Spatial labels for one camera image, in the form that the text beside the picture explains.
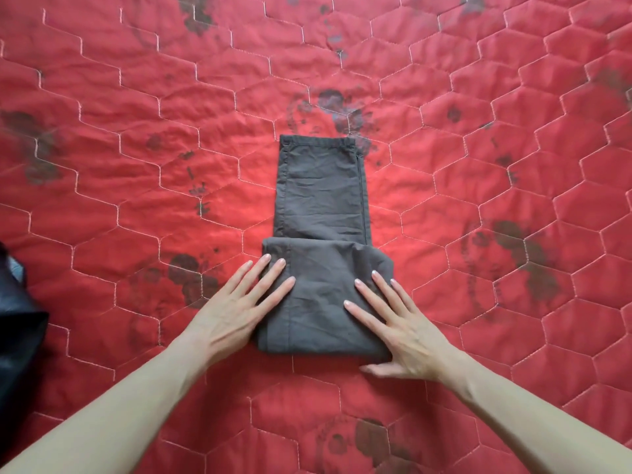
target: person's left hand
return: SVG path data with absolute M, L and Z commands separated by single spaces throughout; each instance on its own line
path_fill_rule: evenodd
M 296 281 L 294 277 L 287 278 L 257 305 L 285 268 L 285 260 L 279 259 L 253 287 L 270 259 L 270 254 L 265 254 L 252 269 L 252 261 L 241 266 L 200 309 L 175 342 L 188 344 L 196 352 L 203 353 L 205 367 L 245 346 L 257 323 L 279 304 Z

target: forearm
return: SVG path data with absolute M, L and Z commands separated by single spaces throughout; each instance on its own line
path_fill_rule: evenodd
M 172 345 L 50 431 L 2 474 L 127 474 L 205 368 L 186 343 Z
M 620 473 L 632 451 L 466 354 L 442 381 L 533 474 Z

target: black leather item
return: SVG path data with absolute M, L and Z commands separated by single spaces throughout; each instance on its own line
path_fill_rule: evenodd
M 274 237 L 264 240 L 270 266 L 287 266 L 296 285 L 257 328 L 259 349 L 271 353 L 363 355 L 386 359 L 384 343 L 343 308 L 350 300 L 375 312 L 355 289 L 376 270 L 392 278 L 393 263 L 371 246 L 364 160 L 352 138 L 281 136 Z
M 0 414 L 42 344 L 48 313 L 28 295 L 13 272 L 19 273 L 0 245 Z

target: gray pants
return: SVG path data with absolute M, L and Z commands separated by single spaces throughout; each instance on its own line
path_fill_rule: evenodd
M 343 308 L 350 300 L 375 311 L 355 289 L 360 278 L 376 293 L 371 271 L 393 273 L 388 256 L 371 246 L 364 161 L 351 138 L 281 136 L 274 237 L 263 251 L 287 266 L 296 285 L 257 327 L 270 353 L 389 357 L 383 342 Z

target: person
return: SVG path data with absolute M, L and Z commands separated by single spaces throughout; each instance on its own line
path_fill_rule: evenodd
M 257 323 L 294 286 L 290 277 L 264 297 L 285 267 L 278 260 L 257 282 L 269 262 L 266 254 L 254 266 L 248 262 L 240 267 L 167 349 L 29 446 L 0 473 L 131 472 L 197 377 L 242 348 Z M 443 383 L 532 473 L 632 471 L 632 451 L 486 369 L 450 344 L 395 280 L 388 284 L 376 272 L 373 279 L 386 302 L 359 280 L 356 288 L 384 322 L 351 302 L 344 307 L 386 343 L 392 361 L 364 366 L 364 372 Z

